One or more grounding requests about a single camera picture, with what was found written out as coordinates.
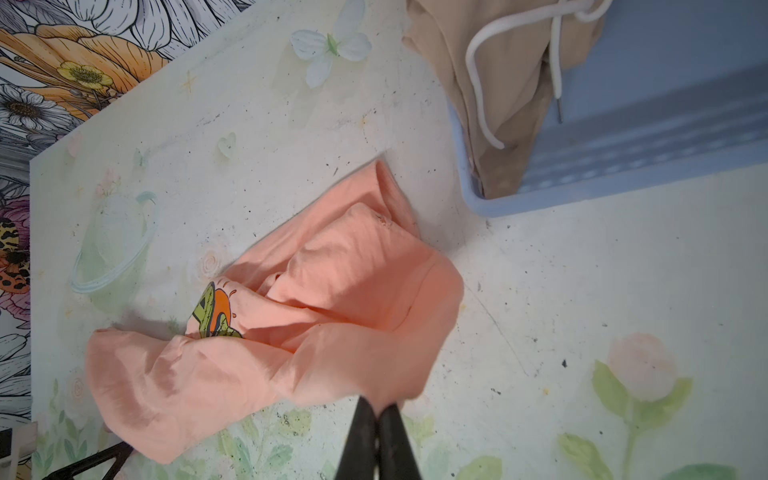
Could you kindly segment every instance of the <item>clothing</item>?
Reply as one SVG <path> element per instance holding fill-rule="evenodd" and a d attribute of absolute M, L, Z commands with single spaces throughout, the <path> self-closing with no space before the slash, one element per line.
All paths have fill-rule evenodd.
<path fill-rule="evenodd" d="M 376 161 L 214 279 L 186 336 L 96 331 L 88 384 L 107 426 L 161 463 L 281 397 L 362 395 L 378 414 L 421 393 L 462 295 Z"/>
<path fill-rule="evenodd" d="M 475 56 L 484 92 L 485 117 L 508 145 L 490 147 L 478 124 L 475 92 L 465 54 L 472 37 L 493 20 L 550 5 L 552 0 L 407 0 L 412 24 L 403 42 L 434 68 L 464 128 L 467 155 L 486 198 L 512 195 L 520 186 L 534 140 L 549 109 L 552 83 L 544 61 L 551 21 L 521 26 L 489 38 Z M 583 62 L 603 20 L 580 23 L 563 17 L 561 66 Z"/>

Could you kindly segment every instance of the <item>white cord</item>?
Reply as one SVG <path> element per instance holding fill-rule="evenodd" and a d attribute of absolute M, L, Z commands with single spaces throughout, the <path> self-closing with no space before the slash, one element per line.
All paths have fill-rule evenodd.
<path fill-rule="evenodd" d="M 557 96 L 557 93 L 559 92 L 559 94 L 562 95 L 562 73 L 560 69 L 560 25 L 562 17 L 565 15 L 575 14 L 576 19 L 580 22 L 593 22 L 600 18 L 608 10 L 608 7 L 611 6 L 611 2 L 612 0 L 603 0 L 603 2 L 594 10 L 594 12 L 589 12 L 589 9 L 592 8 L 592 5 L 594 4 L 594 0 L 568 0 L 566 2 L 559 1 L 554 5 L 546 5 L 544 7 L 528 10 L 527 12 L 516 13 L 514 15 L 507 15 L 506 17 L 497 18 L 493 22 L 481 28 L 480 31 L 478 31 L 475 36 L 472 37 L 472 40 L 469 42 L 469 46 L 467 47 L 465 63 L 467 64 L 467 70 L 469 71 L 469 80 L 472 82 L 472 88 L 475 89 L 475 103 L 477 103 L 480 130 L 482 131 L 485 139 L 488 140 L 488 142 L 494 148 L 501 150 L 504 148 L 504 144 L 494 136 L 485 121 L 485 104 L 483 103 L 482 85 L 480 83 L 480 75 L 478 73 L 477 64 L 475 63 L 475 53 L 477 52 L 480 45 L 482 45 L 482 43 L 488 40 L 490 37 L 505 31 L 512 30 L 513 28 L 541 22 L 547 18 L 554 18 L 552 21 L 550 39 L 550 69 L 555 97 L 560 98 Z"/>

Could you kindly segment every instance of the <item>crumpled pink fabric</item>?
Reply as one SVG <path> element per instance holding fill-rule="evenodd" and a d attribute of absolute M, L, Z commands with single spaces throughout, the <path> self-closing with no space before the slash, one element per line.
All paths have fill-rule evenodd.
<path fill-rule="evenodd" d="M 88 385 L 104 422 L 160 463 L 280 398 L 308 406 L 362 395 L 381 412 L 417 397 L 463 295 L 450 260 L 419 239 L 381 161 L 212 284 L 216 315 L 204 294 L 186 336 L 106 329 L 88 342 Z"/>

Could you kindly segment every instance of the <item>blue plastic bin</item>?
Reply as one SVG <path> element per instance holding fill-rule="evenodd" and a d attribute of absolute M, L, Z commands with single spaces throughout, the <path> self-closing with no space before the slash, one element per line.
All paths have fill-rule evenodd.
<path fill-rule="evenodd" d="M 449 107 L 466 203 L 500 217 L 768 161 L 766 22 L 764 0 L 616 0 L 517 194 L 482 197 Z"/>

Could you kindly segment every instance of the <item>table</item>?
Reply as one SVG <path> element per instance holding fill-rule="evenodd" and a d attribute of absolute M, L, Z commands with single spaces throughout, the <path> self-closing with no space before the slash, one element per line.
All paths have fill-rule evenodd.
<path fill-rule="evenodd" d="M 403 410 L 424 478 L 593 478 L 564 452 L 581 452 L 584 463 L 597 451 L 612 471 L 594 473 L 602 478 L 662 478 L 704 462 L 759 478 L 768 450 L 760 420 L 768 166 L 476 217 L 459 193 L 442 89 L 400 42 L 404 2 L 369 4 L 365 61 L 336 60 L 322 87 L 304 83 L 307 63 L 290 34 L 329 31 L 341 4 L 253 6 L 79 127 L 75 158 L 68 137 L 32 162 L 34 477 L 117 441 L 84 384 L 94 329 L 181 332 L 206 252 L 214 265 L 228 263 L 338 179 L 384 157 L 424 240 L 465 280 L 458 325 L 424 394 Z M 217 144 L 230 133 L 227 159 Z M 154 237 L 129 269 L 134 276 L 108 298 L 76 294 L 69 283 L 99 205 L 94 194 L 105 190 L 157 196 Z M 626 398 L 596 364 L 632 333 L 654 337 L 631 336 L 620 352 L 644 339 L 674 358 L 669 375 L 693 379 L 668 414 L 634 404 L 634 422 L 640 407 L 650 412 L 639 435 L 609 409 Z M 120 478 L 332 478 L 354 406 L 280 402 L 171 465 L 134 455 Z"/>

